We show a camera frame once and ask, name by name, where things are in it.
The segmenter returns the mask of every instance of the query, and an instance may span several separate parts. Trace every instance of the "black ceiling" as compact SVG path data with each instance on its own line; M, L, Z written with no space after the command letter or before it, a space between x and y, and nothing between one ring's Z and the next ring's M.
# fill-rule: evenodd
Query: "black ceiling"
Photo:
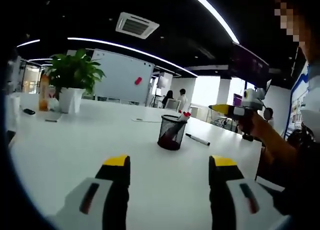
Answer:
M225 19L241 45L281 69L274 84L291 87L291 67L297 45L280 29L274 16L273 0L207 0ZM191 75L167 63L114 46L68 41L67 37L90 38L132 47L182 67L228 64L231 38L213 15L197 0L28 0L20 4L20 43L24 59L48 58L77 48L99 48L143 59L182 76ZM115 31L121 12L160 24L147 39ZM225 74L225 71L194 71L198 75Z

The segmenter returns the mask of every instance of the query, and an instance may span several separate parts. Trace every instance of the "red magnet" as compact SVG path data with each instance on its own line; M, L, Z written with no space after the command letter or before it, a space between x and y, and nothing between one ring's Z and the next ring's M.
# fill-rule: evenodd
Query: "red magnet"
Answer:
M135 80L135 84L138 85L140 84L140 82L142 81L142 78L141 77L138 77L136 80Z

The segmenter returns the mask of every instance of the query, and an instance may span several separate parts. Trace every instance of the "orange bottle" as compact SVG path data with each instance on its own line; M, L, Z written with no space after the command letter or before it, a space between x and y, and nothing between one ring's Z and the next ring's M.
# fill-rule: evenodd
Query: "orange bottle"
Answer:
M40 79L39 110L48 111L49 77L43 74Z

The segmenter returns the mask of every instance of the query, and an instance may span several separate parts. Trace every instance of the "green leaves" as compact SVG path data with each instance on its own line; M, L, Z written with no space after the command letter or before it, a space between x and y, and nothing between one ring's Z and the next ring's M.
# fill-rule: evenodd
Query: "green leaves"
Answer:
M52 58L52 66L48 70L49 83L57 89L81 88L92 94L95 82L105 77L104 72L97 68L100 63L91 61L84 49L77 50L74 56L56 54Z

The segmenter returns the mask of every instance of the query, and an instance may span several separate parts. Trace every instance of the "air conditioning vent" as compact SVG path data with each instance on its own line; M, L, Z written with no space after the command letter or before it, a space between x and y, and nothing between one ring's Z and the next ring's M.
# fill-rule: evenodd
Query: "air conditioning vent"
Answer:
M146 39L159 24L125 12L120 14L115 31Z

